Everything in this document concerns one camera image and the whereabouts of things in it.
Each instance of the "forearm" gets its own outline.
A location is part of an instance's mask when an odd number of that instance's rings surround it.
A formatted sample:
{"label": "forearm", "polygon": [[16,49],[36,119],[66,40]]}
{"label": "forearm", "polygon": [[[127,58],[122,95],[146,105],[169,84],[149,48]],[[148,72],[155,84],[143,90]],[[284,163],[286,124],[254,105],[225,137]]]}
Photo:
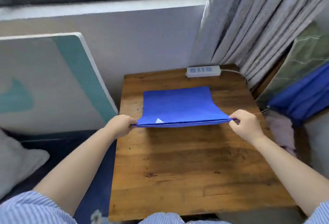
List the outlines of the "forearm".
{"label": "forearm", "polygon": [[253,145],[306,215],[310,216],[321,202],[329,200],[329,180],[324,176],[266,137],[255,140]]}
{"label": "forearm", "polygon": [[100,129],[62,160],[34,190],[73,215],[113,140],[112,131]]}

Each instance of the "wooden table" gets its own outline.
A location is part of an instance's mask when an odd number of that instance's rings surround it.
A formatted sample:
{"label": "wooden table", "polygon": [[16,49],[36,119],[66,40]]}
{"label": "wooden table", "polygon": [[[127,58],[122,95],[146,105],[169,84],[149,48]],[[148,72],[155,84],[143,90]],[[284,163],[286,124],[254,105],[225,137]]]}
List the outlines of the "wooden table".
{"label": "wooden table", "polygon": [[[236,69],[234,65],[222,69]],[[186,69],[127,75],[120,114],[142,116],[143,92],[209,86],[226,114],[259,113],[241,75],[187,78]],[[257,114],[266,135],[271,133]],[[295,206],[255,148],[228,123],[184,128],[136,128],[117,141],[110,221],[156,212],[180,215]]]}

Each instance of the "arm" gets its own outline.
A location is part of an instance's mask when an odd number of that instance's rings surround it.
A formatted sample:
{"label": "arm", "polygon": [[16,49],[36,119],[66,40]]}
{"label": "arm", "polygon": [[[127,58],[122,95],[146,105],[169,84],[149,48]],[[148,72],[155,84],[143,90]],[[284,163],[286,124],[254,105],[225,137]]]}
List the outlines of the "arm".
{"label": "arm", "polygon": [[115,116],[53,168],[34,190],[73,216],[110,145],[136,123],[132,117]]}
{"label": "arm", "polygon": [[255,115],[237,110],[230,118],[240,120],[239,125],[230,121],[232,130],[254,145],[264,156],[283,186],[307,216],[310,216],[321,202],[329,199],[329,180],[267,138]]}

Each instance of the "striped shirt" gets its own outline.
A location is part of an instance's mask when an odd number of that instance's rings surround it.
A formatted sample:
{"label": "striped shirt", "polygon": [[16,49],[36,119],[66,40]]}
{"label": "striped shirt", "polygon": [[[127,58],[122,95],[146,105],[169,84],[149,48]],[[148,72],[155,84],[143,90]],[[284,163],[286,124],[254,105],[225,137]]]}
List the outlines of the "striped shirt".
{"label": "striped shirt", "polygon": [[[76,224],[69,214],[62,211],[49,198],[29,191],[15,196],[0,205],[1,224]],[[329,202],[321,203],[305,224],[329,223]],[[156,213],[139,224],[184,224],[178,214]],[[189,224],[228,224],[224,221],[194,221]]]}

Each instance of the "pink cloth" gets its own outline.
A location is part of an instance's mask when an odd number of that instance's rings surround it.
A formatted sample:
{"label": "pink cloth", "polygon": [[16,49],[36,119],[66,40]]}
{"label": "pink cloth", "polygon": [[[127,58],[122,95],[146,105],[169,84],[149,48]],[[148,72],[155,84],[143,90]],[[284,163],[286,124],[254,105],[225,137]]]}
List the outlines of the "pink cloth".
{"label": "pink cloth", "polygon": [[264,115],[275,141],[295,156],[294,129],[291,120],[273,110],[266,111]]}

